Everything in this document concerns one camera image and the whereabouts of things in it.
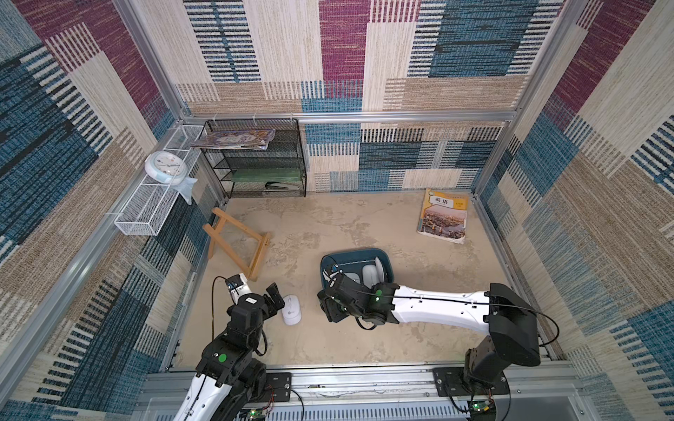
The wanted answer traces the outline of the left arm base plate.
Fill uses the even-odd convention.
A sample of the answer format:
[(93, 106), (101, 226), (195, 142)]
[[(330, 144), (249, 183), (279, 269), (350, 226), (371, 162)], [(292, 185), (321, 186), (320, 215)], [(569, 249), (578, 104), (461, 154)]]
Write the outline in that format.
[(252, 398), (250, 403), (288, 403), (291, 400), (291, 388), (291, 372), (268, 373), (261, 394)]

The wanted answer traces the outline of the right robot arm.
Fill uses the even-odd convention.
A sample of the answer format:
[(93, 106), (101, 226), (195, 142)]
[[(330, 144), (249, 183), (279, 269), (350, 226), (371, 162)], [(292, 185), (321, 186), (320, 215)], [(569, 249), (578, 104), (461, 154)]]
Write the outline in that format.
[(353, 317), (373, 327), (429, 323), (482, 333), (479, 345), (465, 355), (465, 385), (492, 385), (512, 365), (541, 364), (538, 313), (505, 284), (492, 283), (486, 291), (450, 294), (393, 282), (367, 287), (337, 272), (317, 297), (331, 323)]

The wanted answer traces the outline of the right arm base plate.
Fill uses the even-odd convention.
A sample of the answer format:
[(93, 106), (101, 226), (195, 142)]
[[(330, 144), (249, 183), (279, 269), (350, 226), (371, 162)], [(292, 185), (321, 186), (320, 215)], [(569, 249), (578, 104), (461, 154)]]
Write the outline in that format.
[(433, 368), (432, 374), (438, 396), (487, 396), (487, 391), (492, 395), (508, 395), (510, 388), (501, 375), (495, 383), (482, 384), (480, 382), (465, 382), (463, 368), (440, 367)]

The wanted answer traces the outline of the white rounded mouse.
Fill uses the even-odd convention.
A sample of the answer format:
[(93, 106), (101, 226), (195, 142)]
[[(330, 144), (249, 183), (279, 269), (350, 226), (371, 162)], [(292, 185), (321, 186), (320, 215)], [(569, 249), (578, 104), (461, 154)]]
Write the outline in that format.
[(362, 269), (362, 282), (363, 285), (371, 289), (373, 286), (379, 284), (380, 276), (379, 270), (376, 265), (370, 264), (363, 266)]

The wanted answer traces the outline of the white logo mouse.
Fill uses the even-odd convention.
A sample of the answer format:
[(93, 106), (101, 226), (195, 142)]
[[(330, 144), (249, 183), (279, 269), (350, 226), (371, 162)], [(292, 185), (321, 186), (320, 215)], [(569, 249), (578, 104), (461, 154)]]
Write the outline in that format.
[(282, 317), (286, 326), (295, 326), (301, 321), (301, 305), (299, 298), (296, 295), (288, 295), (284, 297)]

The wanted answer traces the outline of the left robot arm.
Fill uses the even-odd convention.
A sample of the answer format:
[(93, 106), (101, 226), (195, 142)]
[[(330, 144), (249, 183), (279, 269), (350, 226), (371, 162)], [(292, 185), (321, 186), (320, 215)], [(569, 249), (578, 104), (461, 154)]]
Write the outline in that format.
[(226, 329), (205, 347), (175, 420), (235, 420), (264, 393), (266, 365), (254, 356), (264, 322), (284, 308), (284, 298), (273, 283), (263, 295), (240, 292), (235, 300)]

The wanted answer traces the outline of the teal plastic storage box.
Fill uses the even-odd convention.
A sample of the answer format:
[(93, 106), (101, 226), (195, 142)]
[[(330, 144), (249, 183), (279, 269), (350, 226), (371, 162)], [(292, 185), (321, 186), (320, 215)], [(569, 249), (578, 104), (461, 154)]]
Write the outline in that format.
[(388, 254), (380, 248), (371, 247), (344, 250), (324, 255), (319, 264), (321, 286), (323, 288), (328, 287), (329, 276), (333, 273), (334, 268), (342, 269), (345, 273), (357, 273), (362, 280), (363, 266), (370, 264), (375, 265), (376, 257), (383, 263), (386, 276), (385, 282), (395, 282), (395, 276)]

